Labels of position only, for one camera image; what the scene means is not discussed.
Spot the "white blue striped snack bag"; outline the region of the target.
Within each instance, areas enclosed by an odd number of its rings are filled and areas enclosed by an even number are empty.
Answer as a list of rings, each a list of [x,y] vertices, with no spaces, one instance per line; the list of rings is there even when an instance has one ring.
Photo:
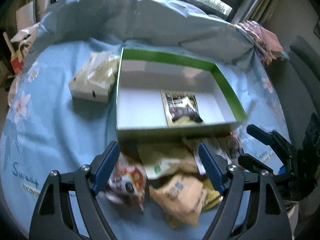
[[[208,142],[209,145],[213,147],[214,152],[225,159],[228,165],[234,164],[236,166],[240,166],[238,163],[238,158],[241,155],[244,155],[244,149],[240,138],[236,133],[231,133],[224,137],[211,136],[209,138],[197,138],[190,140],[184,138],[183,142],[194,155],[200,175],[206,174],[205,168],[199,157],[199,144],[203,140]]]

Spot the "yellow snack packet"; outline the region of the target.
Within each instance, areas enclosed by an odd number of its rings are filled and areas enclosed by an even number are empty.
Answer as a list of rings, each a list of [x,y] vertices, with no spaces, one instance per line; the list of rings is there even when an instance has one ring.
[[[202,207],[202,212],[207,212],[217,206],[222,200],[222,196],[219,191],[216,191],[210,180],[206,178],[202,181],[204,189],[207,191],[207,195],[204,200],[204,204]]]

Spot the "pink floral cloth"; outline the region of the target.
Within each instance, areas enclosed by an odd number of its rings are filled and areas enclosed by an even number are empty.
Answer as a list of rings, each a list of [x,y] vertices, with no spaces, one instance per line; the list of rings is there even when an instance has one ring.
[[[289,56],[281,46],[277,36],[255,21],[246,20],[235,25],[254,43],[255,50],[264,67],[273,61],[288,60]]]

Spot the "orange tan snack bag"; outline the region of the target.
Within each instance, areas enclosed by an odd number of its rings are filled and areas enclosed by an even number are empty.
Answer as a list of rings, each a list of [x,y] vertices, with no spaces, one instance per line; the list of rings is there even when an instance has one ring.
[[[168,214],[191,226],[199,225],[199,217],[208,190],[197,178],[176,174],[157,189],[150,186],[149,193]]]

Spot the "light blue floral bedsheet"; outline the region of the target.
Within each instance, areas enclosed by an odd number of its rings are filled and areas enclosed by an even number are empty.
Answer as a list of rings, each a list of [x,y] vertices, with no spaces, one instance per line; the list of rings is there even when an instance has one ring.
[[[1,136],[5,213],[24,236],[49,172],[75,171],[116,139],[115,102],[73,100],[68,84],[91,52],[121,47],[215,62],[249,123],[289,137],[253,43],[234,25],[177,0],[61,0],[40,23]]]

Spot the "pale yellow chips bag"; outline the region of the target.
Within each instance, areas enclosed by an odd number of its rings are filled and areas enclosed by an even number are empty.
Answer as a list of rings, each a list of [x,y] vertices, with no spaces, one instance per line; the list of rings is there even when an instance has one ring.
[[[149,180],[178,172],[199,173],[194,155],[183,143],[139,144],[137,150]]]

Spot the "white tissue pack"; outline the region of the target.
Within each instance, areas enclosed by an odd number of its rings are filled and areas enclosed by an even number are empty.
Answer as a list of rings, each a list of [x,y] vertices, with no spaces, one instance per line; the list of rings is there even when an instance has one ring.
[[[68,84],[73,99],[107,103],[118,77],[120,56],[112,50],[90,53]]]

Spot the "brown dark snack packet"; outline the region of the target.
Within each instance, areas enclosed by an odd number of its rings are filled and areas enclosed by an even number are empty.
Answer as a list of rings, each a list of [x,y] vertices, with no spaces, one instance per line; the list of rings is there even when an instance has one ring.
[[[204,124],[194,93],[161,90],[161,97],[168,126]]]

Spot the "grey chair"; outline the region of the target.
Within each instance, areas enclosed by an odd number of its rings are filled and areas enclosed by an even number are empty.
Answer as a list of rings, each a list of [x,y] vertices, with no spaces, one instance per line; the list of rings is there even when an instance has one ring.
[[[287,60],[273,61],[267,73],[284,112],[290,140],[299,148],[311,115],[319,115],[319,53],[302,36],[296,36],[287,54]]]

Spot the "green cardboard box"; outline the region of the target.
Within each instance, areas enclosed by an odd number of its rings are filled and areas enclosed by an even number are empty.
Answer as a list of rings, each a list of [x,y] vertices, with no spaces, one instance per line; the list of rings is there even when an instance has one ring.
[[[215,63],[146,49],[122,49],[116,107],[122,143],[227,134],[247,120]]]

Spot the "red mushroom snack bag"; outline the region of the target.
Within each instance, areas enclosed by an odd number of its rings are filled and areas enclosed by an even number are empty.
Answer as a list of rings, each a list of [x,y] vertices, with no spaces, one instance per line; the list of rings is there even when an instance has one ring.
[[[143,212],[146,181],[143,165],[120,153],[108,180],[105,196],[114,204],[134,206]]]

